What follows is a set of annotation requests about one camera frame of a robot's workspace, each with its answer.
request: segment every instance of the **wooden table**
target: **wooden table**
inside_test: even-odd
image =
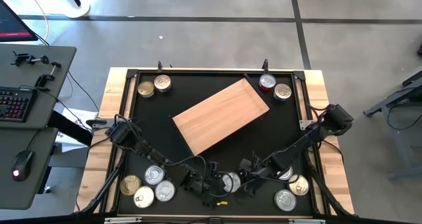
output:
[[[100,117],[101,118],[113,118],[114,114],[119,112],[123,88],[125,85],[127,69],[135,68],[110,68],[109,76],[107,79],[107,84],[105,85],[105,92],[100,108]],[[142,68],[142,69],[151,69],[156,70],[156,68]],[[189,70],[189,69],[166,69],[166,70]],[[250,70],[250,69],[217,69],[217,70]],[[306,84],[309,94],[309,100],[312,106],[322,108],[328,105],[328,96],[326,93],[326,88],[324,84],[324,78],[322,77],[322,71],[320,70],[305,70]],[[300,84],[297,83],[299,95],[301,93]],[[132,92],[135,86],[135,79],[131,80],[129,86],[129,95],[127,96],[125,117],[129,115],[129,106],[132,100]],[[299,101],[301,104],[302,114],[306,115],[305,105],[303,103],[303,97],[299,96]],[[92,143],[95,143],[99,140],[105,138],[103,131],[98,131],[94,134]],[[338,147],[337,138],[331,136],[326,139],[327,141],[333,143]],[[90,150],[88,159],[86,161],[86,166],[84,170],[84,175],[82,182],[80,184],[79,195],[78,195],[78,204],[81,209],[86,207],[99,191],[106,179],[107,165],[110,158],[111,152],[111,142],[105,141],[97,146],[93,147]],[[353,213],[353,206],[351,203],[349,186],[347,185],[346,173],[344,171],[344,166],[342,163],[341,155],[330,146],[322,143],[320,149],[320,156],[322,161],[322,168],[324,170],[324,178],[327,187],[331,190],[336,199],[343,205],[343,207],[350,213]],[[110,188],[109,196],[107,200],[106,211],[108,211],[113,205],[113,197],[115,192],[115,181]],[[322,198],[320,194],[319,187],[314,183],[317,206],[321,213],[323,213]]]

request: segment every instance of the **black mat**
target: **black mat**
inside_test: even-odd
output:
[[[167,72],[171,77],[172,89],[166,93],[156,91],[151,98],[136,97],[133,118],[142,129],[142,136],[159,152],[173,162],[190,156],[187,145],[174,129],[171,118],[196,105],[229,85],[244,78],[243,73],[198,73]],[[140,82],[154,81],[158,73],[142,73]],[[260,74],[248,74],[258,86]],[[293,77],[288,73],[273,74],[277,83],[284,83],[293,88]],[[287,101],[279,102],[273,98],[272,92],[264,96],[270,102],[270,111],[264,120],[256,119],[237,132],[218,142],[201,155],[207,161],[219,162],[221,171],[237,171],[242,158],[250,158],[251,151],[262,158],[274,150],[287,147],[300,138],[299,115],[295,96]],[[125,175],[136,175],[144,181],[144,171],[151,163],[144,158],[129,154]],[[300,164],[304,174],[303,163]],[[298,170],[298,162],[293,164],[294,173]],[[229,195],[224,200],[227,206],[214,210],[202,207],[200,198],[177,189],[175,198],[169,202],[154,203],[146,208],[137,208],[132,196],[121,195],[119,214],[157,214],[157,215],[311,215],[311,193],[296,197],[297,205],[293,211],[284,212],[274,204],[274,195],[285,184],[268,181],[258,190],[255,198]]]

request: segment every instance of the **desk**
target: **desk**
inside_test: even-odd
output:
[[[105,92],[100,109],[101,118],[112,118],[114,114],[119,112],[121,105],[123,87],[125,85],[126,73],[128,68],[111,68],[109,76],[107,79],[107,84],[105,86]],[[311,105],[315,107],[325,107],[328,104],[328,96],[326,93],[324,79],[322,77],[322,72],[320,70],[306,70],[306,84],[309,93],[309,99]],[[135,80],[132,80],[129,84],[129,88],[135,86]],[[131,92],[129,90],[129,95],[127,96],[125,117],[129,116],[130,104],[132,100]],[[303,98],[299,96],[299,101],[301,102],[301,109],[304,111],[305,106],[303,104]],[[97,142],[105,138],[103,131],[98,131],[94,134],[92,142]],[[327,138],[327,141],[338,146],[337,139],[335,137]],[[82,182],[80,185],[79,195],[78,195],[78,204],[81,208],[84,208],[88,205],[89,201],[93,199],[96,193],[99,191],[103,185],[107,165],[110,158],[111,152],[111,143],[109,141],[102,142],[98,146],[92,148],[88,154],[88,159],[86,162],[86,167]],[[335,195],[337,200],[343,205],[343,207],[353,213],[353,206],[351,203],[349,187],[347,185],[346,174],[344,171],[344,166],[342,164],[342,159],[340,154],[330,148],[329,146],[322,145],[320,149],[320,156],[322,161],[322,166],[324,170],[324,177],[328,188]],[[323,212],[322,207],[322,198],[320,195],[319,188],[315,186],[315,191],[317,193],[316,199],[318,208]],[[113,202],[114,190],[116,187],[116,181],[110,188],[109,196],[107,199],[106,211],[108,211]]]
[[[89,144],[91,134],[80,128],[54,111],[56,99],[66,79],[76,53],[75,47],[41,46],[0,44],[0,86],[19,87],[21,85],[34,86],[38,77],[49,74],[51,65],[36,62],[33,65],[22,63],[21,66],[11,65],[15,60],[16,53],[29,53],[39,58],[45,55],[50,62],[61,64],[54,72],[54,81],[48,81],[45,85],[49,88],[49,94],[38,92],[31,108],[31,112],[25,123],[0,122],[0,209],[25,210],[31,206],[35,194],[43,185],[45,174],[48,175],[47,164],[51,157],[57,132],[68,134]],[[37,130],[42,129],[34,137],[29,150],[34,152],[32,158],[31,173],[25,181],[16,182],[11,175],[13,161],[18,152],[25,150]]]

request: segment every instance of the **keyboard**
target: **keyboard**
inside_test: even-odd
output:
[[[25,123],[37,90],[0,86],[0,121]]]

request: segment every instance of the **floor tile line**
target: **floor tile line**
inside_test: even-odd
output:
[[[293,6],[293,13],[295,16],[297,37],[299,40],[299,47],[300,47],[301,55],[302,55],[303,68],[305,70],[311,70],[311,62],[309,60],[308,49],[306,46],[305,33],[303,32],[303,25],[302,25],[302,20],[301,20],[301,13],[299,10],[299,3],[297,2],[297,0],[291,0],[291,4]]]
[[[317,23],[317,24],[422,24],[422,19],[302,18],[302,23]]]
[[[44,20],[42,15],[19,15],[23,20]],[[279,18],[279,17],[202,17],[202,16],[82,16],[68,18],[48,15],[48,20],[111,21],[111,22],[274,22],[317,24],[422,24],[422,19],[346,19],[346,18]]]
[[[23,20],[44,20],[39,15],[19,15]],[[196,16],[82,16],[68,18],[63,15],[49,15],[48,20],[110,21],[110,22],[268,22],[294,23],[294,18],[274,17],[196,17]]]

